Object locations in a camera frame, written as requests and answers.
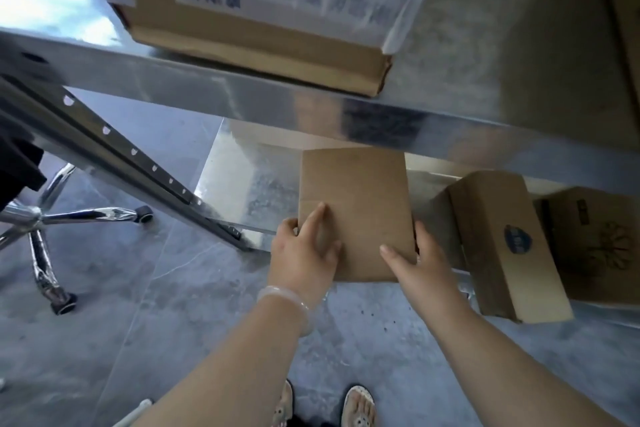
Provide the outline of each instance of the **flip-flop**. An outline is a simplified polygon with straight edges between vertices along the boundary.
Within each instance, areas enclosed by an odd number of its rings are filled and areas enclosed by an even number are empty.
[[[284,401],[287,390],[291,392],[290,400]],[[293,418],[293,411],[296,404],[296,396],[293,392],[293,386],[290,381],[285,380],[282,388],[282,394],[280,400],[273,411],[273,420],[271,421],[271,427],[286,427],[287,422]]]
[[[344,395],[344,402],[342,404],[342,414],[340,415],[340,427],[371,427],[370,419],[366,418],[364,415],[361,419],[358,419],[354,426],[349,425],[348,415],[349,412],[346,411],[347,402],[352,394],[358,393],[364,397],[366,401],[368,401],[372,407],[376,406],[376,403],[373,401],[373,396],[371,392],[364,388],[362,385],[354,385],[348,388],[347,393]]]

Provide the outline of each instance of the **gray tile floor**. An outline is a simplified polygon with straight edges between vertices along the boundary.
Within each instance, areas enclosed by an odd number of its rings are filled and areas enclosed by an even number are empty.
[[[217,117],[80,96],[176,177],[195,184]],[[53,157],[44,163],[48,175],[59,166]],[[139,205],[79,172],[56,208],[99,204]],[[266,253],[237,253],[163,213],[148,227],[52,228],[49,244],[58,278],[80,303],[54,317],[32,283],[27,243],[0,255],[0,376],[8,381],[0,393],[2,426],[110,426],[143,398],[161,397],[250,309],[269,262]],[[495,323],[553,372],[640,426],[639,330],[584,320]],[[335,419],[345,386],[363,382],[383,426],[478,425],[398,286],[334,286],[316,326],[301,340],[289,374],[302,416]]]

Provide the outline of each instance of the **blue oval logo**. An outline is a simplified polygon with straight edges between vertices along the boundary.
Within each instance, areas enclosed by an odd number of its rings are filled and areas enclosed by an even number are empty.
[[[518,227],[512,227],[511,225],[504,227],[504,241],[507,242],[511,253],[521,255],[531,249],[531,236]]]

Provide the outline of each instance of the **hand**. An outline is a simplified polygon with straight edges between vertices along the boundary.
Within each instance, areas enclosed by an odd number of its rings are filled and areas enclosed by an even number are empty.
[[[380,247],[380,255],[396,275],[413,309],[425,322],[433,316],[471,310],[458,290],[458,280],[442,248],[420,221],[415,222],[415,236],[420,249],[417,265],[387,245]]]
[[[318,204],[297,237],[293,229],[298,225],[298,220],[284,220],[271,243],[267,284],[297,293],[311,310],[316,308],[331,287],[342,248],[342,243],[335,241],[323,257],[316,250],[316,238],[325,209],[326,204]]]

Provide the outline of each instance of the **upper shelf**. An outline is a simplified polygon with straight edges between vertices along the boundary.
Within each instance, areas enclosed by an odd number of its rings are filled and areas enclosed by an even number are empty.
[[[7,71],[475,167],[640,192],[635,100],[606,0],[425,0],[374,99],[137,44],[104,0],[0,0],[0,7]]]

